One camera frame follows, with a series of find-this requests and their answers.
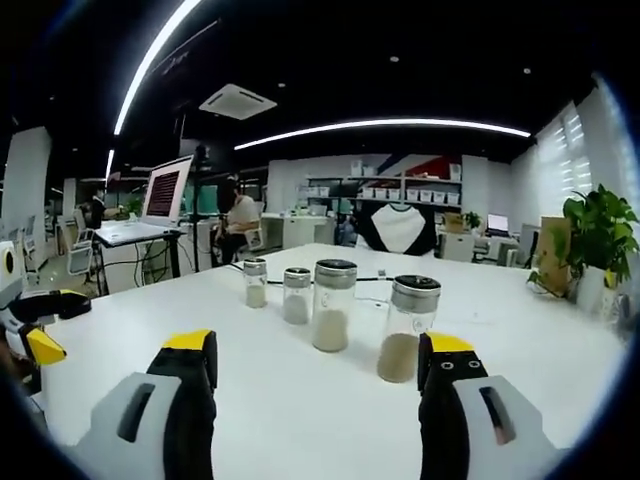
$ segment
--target window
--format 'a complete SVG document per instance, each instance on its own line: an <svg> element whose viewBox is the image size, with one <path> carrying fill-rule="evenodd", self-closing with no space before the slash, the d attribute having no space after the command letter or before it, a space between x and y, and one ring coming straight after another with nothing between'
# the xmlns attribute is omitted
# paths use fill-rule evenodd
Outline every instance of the window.
<svg viewBox="0 0 640 480"><path fill-rule="evenodd" d="M593 189L582 123L571 103L538 135L539 204L543 216L562 215L567 198Z"/></svg>

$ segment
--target potted plant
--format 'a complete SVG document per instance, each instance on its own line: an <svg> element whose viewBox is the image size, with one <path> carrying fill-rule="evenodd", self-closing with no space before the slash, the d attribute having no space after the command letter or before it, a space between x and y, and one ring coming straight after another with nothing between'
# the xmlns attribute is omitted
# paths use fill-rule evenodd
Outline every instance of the potted plant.
<svg viewBox="0 0 640 480"><path fill-rule="evenodd" d="M631 223L638 218L624 198L602 185L586 196L575 193L581 199L567 199L562 209L571 222L567 264L579 279L578 307L594 313L605 288L615 290L631 277L628 255L639 251Z"/></svg>
<svg viewBox="0 0 640 480"><path fill-rule="evenodd" d="M467 212L464 214L464 221L469 227L469 230L473 231L474 228L480 226L480 215L475 212Z"/></svg>

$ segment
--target shelf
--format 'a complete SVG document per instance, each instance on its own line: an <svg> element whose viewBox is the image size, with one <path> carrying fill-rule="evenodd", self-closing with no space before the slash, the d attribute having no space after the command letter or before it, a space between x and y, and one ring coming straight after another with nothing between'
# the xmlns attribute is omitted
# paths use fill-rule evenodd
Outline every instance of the shelf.
<svg viewBox="0 0 640 480"><path fill-rule="evenodd" d="M388 198L361 198L361 197L307 197L307 200L337 200L339 198L343 198L345 200L360 200L363 202L384 202L384 203L403 203L401 200L389 200ZM415 204L415 205L428 205L431 207L445 207L445 208L453 208L457 210L462 210L460 205L450 205L448 203L436 203L436 202L419 202L419 201L410 201L405 200L404 203Z"/></svg>
<svg viewBox="0 0 640 480"><path fill-rule="evenodd" d="M452 185L461 185L462 182L461 181L457 181L457 180L447 180L444 178L424 178L424 177L404 177L405 180L410 181L410 182L422 182L422 183L447 183L447 184L452 184ZM402 181L402 177L396 177L396 176L384 176L384 175L373 175L373 176L366 176L363 175L361 177L307 177L308 181L336 181L336 180L343 180L343 181L357 181L357 180L380 180L380 181L395 181L395 182L400 182Z"/></svg>

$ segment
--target white flower pot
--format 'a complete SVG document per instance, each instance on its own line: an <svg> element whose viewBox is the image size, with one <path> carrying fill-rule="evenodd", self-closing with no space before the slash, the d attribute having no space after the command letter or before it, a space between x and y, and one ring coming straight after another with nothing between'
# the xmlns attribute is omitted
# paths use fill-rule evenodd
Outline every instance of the white flower pot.
<svg viewBox="0 0 640 480"><path fill-rule="evenodd" d="M587 267L578 283L578 308L589 315L598 313L604 293L605 271L596 267Z"/></svg>

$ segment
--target computer screen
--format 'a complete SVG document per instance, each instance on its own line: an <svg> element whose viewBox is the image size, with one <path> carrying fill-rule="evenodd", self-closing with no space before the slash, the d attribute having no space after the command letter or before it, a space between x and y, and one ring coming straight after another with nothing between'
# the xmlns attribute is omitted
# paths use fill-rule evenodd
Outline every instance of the computer screen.
<svg viewBox="0 0 640 480"><path fill-rule="evenodd" d="M509 231L509 219L503 215L487 215L487 227L498 232Z"/></svg>
<svg viewBox="0 0 640 480"><path fill-rule="evenodd" d="M151 172L142 219L148 223L170 225L178 221L180 204L193 156L160 165Z"/></svg>

